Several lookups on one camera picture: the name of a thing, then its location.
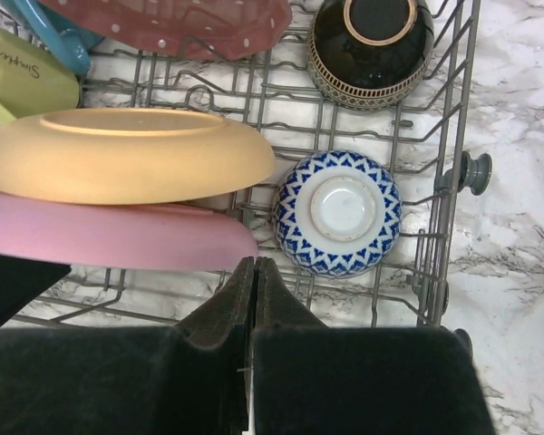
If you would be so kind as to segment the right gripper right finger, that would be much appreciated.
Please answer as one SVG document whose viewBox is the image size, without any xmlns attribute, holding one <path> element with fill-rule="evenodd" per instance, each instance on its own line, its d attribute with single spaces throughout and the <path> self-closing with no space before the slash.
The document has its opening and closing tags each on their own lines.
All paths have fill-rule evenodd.
<svg viewBox="0 0 544 435">
<path fill-rule="evenodd" d="M 329 327 L 255 264 L 258 434 L 492 434 L 470 336 L 443 327 Z"/>
</svg>

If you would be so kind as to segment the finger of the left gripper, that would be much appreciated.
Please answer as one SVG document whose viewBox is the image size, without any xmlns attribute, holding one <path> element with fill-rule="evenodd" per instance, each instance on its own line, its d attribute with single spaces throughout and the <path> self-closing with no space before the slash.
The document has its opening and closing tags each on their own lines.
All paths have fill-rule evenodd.
<svg viewBox="0 0 544 435">
<path fill-rule="evenodd" d="M 0 256 L 0 326 L 70 273 L 66 264 Z"/>
</svg>

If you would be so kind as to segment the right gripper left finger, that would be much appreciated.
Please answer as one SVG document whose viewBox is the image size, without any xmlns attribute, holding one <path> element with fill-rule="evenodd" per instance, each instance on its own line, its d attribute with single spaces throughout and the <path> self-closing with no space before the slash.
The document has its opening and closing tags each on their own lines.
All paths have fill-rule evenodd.
<svg viewBox="0 0 544 435">
<path fill-rule="evenodd" d="M 173 326 L 0 329 L 0 434 L 239 434 L 254 261 Z"/>
</svg>

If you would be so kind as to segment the pink round bear plate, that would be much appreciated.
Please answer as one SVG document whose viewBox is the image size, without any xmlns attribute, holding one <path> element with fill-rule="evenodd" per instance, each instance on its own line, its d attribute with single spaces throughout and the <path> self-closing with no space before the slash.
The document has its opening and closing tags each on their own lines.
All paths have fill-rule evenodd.
<svg viewBox="0 0 544 435">
<path fill-rule="evenodd" d="M 181 205 L 86 206 L 0 193 L 0 254 L 160 271 L 235 268 L 257 256 L 237 220 Z"/>
</svg>

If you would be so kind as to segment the yellow pink rimmed plate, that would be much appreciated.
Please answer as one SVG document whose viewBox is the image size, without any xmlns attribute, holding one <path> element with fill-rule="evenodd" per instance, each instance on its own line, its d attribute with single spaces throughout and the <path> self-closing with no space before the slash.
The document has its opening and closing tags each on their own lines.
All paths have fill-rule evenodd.
<svg viewBox="0 0 544 435">
<path fill-rule="evenodd" d="M 213 197 L 277 168 L 247 124 L 181 110 L 90 108 L 0 127 L 0 192 L 73 204 L 139 205 Z"/>
</svg>

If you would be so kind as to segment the red patterned bowl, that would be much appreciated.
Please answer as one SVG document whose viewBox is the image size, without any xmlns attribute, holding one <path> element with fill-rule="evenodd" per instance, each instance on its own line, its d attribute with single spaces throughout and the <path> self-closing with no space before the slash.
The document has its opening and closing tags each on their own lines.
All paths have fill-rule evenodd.
<svg viewBox="0 0 544 435">
<path fill-rule="evenodd" d="M 272 228 L 279 247 L 314 276 L 359 276 L 382 262 L 400 235 L 403 204 L 390 172 L 351 150 L 300 160 L 281 179 Z"/>
</svg>

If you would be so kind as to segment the yellow green mug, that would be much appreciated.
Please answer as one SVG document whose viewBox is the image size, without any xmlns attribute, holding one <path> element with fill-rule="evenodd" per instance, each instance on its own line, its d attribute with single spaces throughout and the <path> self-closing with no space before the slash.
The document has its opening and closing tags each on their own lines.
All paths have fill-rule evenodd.
<svg viewBox="0 0 544 435">
<path fill-rule="evenodd" d="M 0 125 L 74 109 L 80 97 L 72 72 L 44 49 L 0 28 Z"/>
</svg>

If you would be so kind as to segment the blue floral mug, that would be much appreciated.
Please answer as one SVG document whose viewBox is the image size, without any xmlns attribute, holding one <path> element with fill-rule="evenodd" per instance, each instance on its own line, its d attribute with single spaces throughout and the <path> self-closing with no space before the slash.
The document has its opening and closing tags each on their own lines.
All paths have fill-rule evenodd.
<svg viewBox="0 0 544 435">
<path fill-rule="evenodd" d="M 0 5 L 37 36 L 63 66 L 78 76 L 89 72 L 89 51 L 102 41 L 101 35 L 80 27 L 38 1 L 4 0 Z"/>
</svg>

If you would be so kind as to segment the grey wire dish rack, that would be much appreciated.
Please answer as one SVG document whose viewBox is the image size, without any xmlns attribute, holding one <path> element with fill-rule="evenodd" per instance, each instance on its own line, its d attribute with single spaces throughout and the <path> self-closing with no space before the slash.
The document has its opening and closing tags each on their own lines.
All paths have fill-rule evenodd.
<svg viewBox="0 0 544 435">
<path fill-rule="evenodd" d="M 288 289 L 326 323 L 439 325 L 447 282 L 457 194 L 480 195 L 491 158 L 463 147 L 481 5 L 433 1 L 433 58 L 404 101 L 379 111 L 335 105 L 306 72 L 313 1 L 291 3 L 293 20 L 277 46 L 242 61 L 195 63 L 103 42 L 81 79 L 87 107 L 204 111 L 244 121 L 273 144 L 277 172 L 254 187 L 198 201 L 243 222 L 262 256 L 274 259 Z M 349 161 L 364 155 L 386 169 L 381 186 L 398 237 L 365 273 L 335 279 L 312 275 L 282 252 L 272 219 L 287 175 L 318 154 Z"/>
</svg>

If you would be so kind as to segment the brown plate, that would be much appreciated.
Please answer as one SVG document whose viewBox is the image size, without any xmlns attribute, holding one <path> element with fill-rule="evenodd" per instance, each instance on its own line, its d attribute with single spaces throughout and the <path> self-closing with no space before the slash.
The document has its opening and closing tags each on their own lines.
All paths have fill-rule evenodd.
<svg viewBox="0 0 544 435">
<path fill-rule="evenodd" d="M 122 44 L 194 61 L 236 61 L 267 51 L 292 21 L 285 0 L 67 0 L 42 4 Z"/>
</svg>

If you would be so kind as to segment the dark brown cream bowl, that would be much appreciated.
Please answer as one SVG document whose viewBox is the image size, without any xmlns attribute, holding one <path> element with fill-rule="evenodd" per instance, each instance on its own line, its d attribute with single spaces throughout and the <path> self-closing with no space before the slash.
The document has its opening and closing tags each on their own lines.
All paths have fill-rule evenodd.
<svg viewBox="0 0 544 435">
<path fill-rule="evenodd" d="M 308 32 L 307 70 L 327 99 L 352 110 L 376 110 L 415 89 L 433 45 L 425 1 L 324 1 Z"/>
</svg>

